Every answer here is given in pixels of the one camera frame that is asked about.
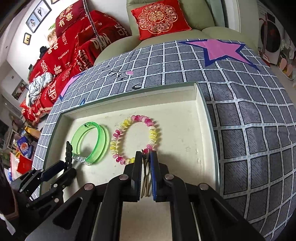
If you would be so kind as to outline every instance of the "pink and yellow bracelet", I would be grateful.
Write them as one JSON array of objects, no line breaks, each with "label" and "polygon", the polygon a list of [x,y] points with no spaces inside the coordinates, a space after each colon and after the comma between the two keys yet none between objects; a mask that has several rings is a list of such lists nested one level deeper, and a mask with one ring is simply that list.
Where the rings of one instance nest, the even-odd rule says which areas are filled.
[{"label": "pink and yellow bracelet", "polygon": [[113,158],[116,160],[116,162],[120,162],[121,165],[124,164],[130,164],[135,161],[135,158],[124,158],[118,153],[117,145],[118,140],[122,133],[133,123],[135,122],[143,122],[145,123],[149,129],[150,129],[150,136],[149,136],[149,143],[147,144],[146,148],[143,150],[144,154],[147,154],[149,151],[153,150],[155,147],[155,143],[157,141],[157,132],[156,128],[154,126],[153,121],[144,115],[132,115],[131,117],[128,117],[126,120],[122,122],[119,128],[115,130],[115,133],[113,134],[113,137],[110,142],[110,150],[111,154],[113,155]]}]

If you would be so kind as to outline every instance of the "sofa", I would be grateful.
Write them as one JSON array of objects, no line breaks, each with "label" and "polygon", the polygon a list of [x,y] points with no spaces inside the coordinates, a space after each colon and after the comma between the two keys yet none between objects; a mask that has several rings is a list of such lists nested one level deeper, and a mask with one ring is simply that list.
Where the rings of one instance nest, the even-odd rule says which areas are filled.
[{"label": "sofa", "polygon": [[176,33],[164,34],[144,41],[139,40],[138,24],[131,13],[132,9],[142,7],[144,5],[156,2],[155,0],[127,0],[126,10],[131,27],[132,36],[120,39],[110,44],[96,59],[94,65],[97,65],[105,60],[111,59],[120,54],[140,49],[143,47],[156,45],[164,42],[185,39],[230,39],[241,41],[247,44],[251,49],[258,53],[258,49],[254,43],[244,34],[233,29],[215,26],[215,21],[212,13],[213,7],[210,8],[205,0],[179,0],[183,15],[192,28],[192,30],[181,31]]}]

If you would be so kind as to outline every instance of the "checkered tablecloth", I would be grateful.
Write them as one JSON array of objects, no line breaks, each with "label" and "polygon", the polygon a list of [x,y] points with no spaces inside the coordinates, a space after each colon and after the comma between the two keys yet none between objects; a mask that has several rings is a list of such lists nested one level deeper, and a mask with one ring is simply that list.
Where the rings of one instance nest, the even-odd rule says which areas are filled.
[{"label": "checkered tablecloth", "polygon": [[220,195],[266,240],[277,237],[296,207],[296,110],[271,69],[251,49],[243,47],[240,54],[252,64],[220,58],[206,66],[205,54],[201,47],[163,43],[84,71],[48,115],[33,166],[43,168],[64,111],[140,88],[198,82],[217,142]]}]

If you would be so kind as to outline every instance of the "green bracelet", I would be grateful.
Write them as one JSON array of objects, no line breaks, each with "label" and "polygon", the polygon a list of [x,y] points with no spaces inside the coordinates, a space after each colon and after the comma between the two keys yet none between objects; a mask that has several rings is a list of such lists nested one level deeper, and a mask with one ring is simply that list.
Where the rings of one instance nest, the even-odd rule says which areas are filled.
[{"label": "green bracelet", "polygon": [[[81,141],[83,137],[86,135],[86,133],[93,128],[96,128],[98,130],[98,140],[96,142],[96,146],[88,157],[83,157],[80,155]],[[73,147],[72,159],[82,162],[86,165],[91,165],[100,157],[102,157],[104,150],[106,149],[106,146],[107,146],[107,139],[108,138],[107,138],[106,132],[100,125],[98,125],[95,122],[85,123],[84,125],[79,127],[79,129],[75,132],[71,140],[71,145]]]}]

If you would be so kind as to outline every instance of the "metal rivet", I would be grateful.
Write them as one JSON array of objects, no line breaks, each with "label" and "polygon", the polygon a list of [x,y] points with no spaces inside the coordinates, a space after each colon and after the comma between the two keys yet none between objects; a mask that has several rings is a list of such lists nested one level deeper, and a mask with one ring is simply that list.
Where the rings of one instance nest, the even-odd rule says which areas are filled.
[{"label": "metal rivet", "polygon": [[200,184],[200,189],[201,189],[201,190],[208,190],[208,189],[209,189],[209,185],[206,184],[206,183],[201,183],[201,184]]},{"label": "metal rivet", "polygon": [[165,175],[165,179],[166,179],[166,180],[172,180],[172,179],[174,179],[174,175],[168,173],[168,174]]},{"label": "metal rivet", "polygon": [[127,174],[122,174],[119,176],[119,179],[124,181],[124,180],[127,180],[128,179],[128,175]]},{"label": "metal rivet", "polygon": [[84,185],[84,189],[89,191],[91,189],[93,189],[94,185],[92,183],[87,183]]}]

